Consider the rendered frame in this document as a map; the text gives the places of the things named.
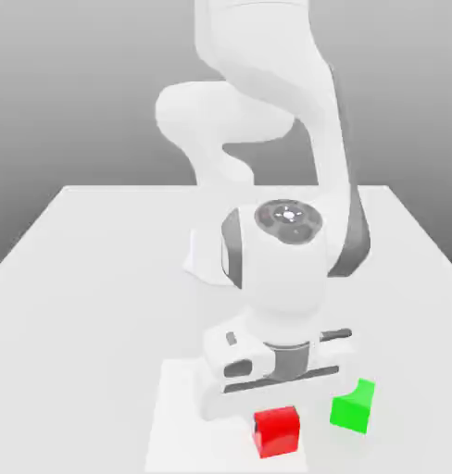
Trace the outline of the small red cube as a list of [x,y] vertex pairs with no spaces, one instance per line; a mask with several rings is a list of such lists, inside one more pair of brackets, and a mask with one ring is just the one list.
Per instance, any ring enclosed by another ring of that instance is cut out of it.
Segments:
[[300,417],[293,405],[254,414],[253,439],[260,458],[293,453],[298,448]]

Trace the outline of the small green cube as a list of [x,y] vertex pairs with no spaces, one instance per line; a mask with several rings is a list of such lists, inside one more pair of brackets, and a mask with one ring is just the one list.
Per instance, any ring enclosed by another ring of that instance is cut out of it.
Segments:
[[330,423],[340,428],[366,434],[374,392],[374,381],[359,379],[353,392],[333,398]]

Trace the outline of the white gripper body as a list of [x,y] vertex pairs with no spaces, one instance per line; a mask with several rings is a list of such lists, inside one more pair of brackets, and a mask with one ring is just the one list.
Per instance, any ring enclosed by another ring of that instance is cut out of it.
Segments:
[[322,348],[303,377],[270,384],[266,380],[240,383],[227,389],[214,378],[207,362],[198,362],[198,414],[206,421],[252,416],[253,413],[293,405],[319,405],[354,390],[358,378],[358,351],[354,346]]

